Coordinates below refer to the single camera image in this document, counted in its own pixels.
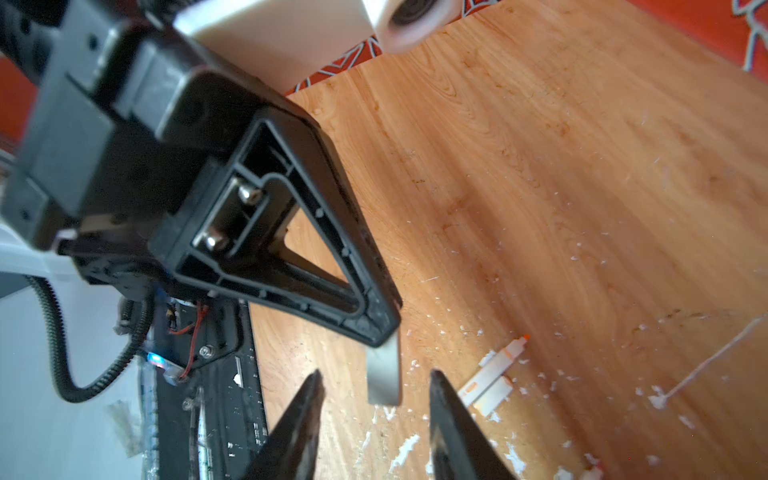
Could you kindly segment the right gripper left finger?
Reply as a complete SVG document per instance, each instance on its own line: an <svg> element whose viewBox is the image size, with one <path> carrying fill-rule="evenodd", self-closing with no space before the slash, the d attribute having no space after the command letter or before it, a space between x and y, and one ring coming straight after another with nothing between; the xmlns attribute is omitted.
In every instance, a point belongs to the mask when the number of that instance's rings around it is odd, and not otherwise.
<svg viewBox="0 0 768 480"><path fill-rule="evenodd" d="M322 374L316 369L304 380L241 478L313 479L324 399Z"/></svg>

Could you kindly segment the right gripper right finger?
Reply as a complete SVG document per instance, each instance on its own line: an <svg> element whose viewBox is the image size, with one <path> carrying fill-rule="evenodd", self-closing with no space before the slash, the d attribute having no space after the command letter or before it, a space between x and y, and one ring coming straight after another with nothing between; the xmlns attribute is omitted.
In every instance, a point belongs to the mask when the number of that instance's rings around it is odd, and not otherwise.
<svg viewBox="0 0 768 480"><path fill-rule="evenodd" d="M430 371L430 453L435 479L515 479L446 375Z"/></svg>

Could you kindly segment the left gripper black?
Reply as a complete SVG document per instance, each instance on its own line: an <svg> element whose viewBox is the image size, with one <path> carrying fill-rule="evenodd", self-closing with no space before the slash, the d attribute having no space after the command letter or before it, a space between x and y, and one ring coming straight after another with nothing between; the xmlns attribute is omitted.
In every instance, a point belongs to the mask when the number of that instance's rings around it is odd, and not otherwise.
<svg viewBox="0 0 768 480"><path fill-rule="evenodd" d="M243 262L171 261L160 229L229 161L264 84L169 23L185 2L5 1L1 50L39 89L3 202L34 249L132 300L259 296Z"/></svg>

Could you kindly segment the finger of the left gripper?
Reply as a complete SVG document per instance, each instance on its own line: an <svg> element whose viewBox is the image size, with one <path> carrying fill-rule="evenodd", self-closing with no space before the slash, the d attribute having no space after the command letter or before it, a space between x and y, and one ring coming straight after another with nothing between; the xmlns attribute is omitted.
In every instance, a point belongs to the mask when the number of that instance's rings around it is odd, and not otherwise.
<svg viewBox="0 0 768 480"><path fill-rule="evenodd" d="M177 281L378 347L401 299L329 138L258 110L224 162L209 161L149 241Z"/></svg>

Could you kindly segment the white pen orange tip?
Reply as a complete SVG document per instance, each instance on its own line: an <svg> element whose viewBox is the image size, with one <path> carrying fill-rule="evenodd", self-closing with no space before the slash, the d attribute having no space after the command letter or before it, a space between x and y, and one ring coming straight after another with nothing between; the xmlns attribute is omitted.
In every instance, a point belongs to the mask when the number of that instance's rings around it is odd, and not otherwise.
<svg viewBox="0 0 768 480"><path fill-rule="evenodd" d="M459 399L465 407L472 405L514 363L529 340L529 335L523 335L511 341L458 390Z"/></svg>

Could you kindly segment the small white cap piece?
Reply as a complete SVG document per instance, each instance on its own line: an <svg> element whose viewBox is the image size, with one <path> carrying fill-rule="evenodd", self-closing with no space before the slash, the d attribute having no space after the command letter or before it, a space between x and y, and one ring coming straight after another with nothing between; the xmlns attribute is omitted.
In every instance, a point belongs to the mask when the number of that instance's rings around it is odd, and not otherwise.
<svg viewBox="0 0 768 480"><path fill-rule="evenodd" d="M379 347L367 347L366 381L368 402L397 407L402 402L400 329Z"/></svg>

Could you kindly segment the white orange marker cap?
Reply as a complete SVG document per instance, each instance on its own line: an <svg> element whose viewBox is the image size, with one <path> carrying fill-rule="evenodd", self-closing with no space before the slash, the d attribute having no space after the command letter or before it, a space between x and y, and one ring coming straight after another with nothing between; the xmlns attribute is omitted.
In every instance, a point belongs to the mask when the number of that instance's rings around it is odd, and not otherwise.
<svg viewBox="0 0 768 480"><path fill-rule="evenodd" d="M473 406L480 415L488 417L507 399L513 390L513 382L508 377L502 375L480 395L473 403Z"/></svg>

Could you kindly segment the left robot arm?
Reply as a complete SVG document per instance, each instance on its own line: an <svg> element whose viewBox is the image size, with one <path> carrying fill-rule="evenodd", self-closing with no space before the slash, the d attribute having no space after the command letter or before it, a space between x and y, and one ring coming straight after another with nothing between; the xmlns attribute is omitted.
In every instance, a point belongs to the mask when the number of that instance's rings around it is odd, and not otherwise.
<svg viewBox="0 0 768 480"><path fill-rule="evenodd" d="M401 297L301 107L133 1L5 1L37 98L1 186L1 268L138 300L243 299L364 345Z"/></svg>

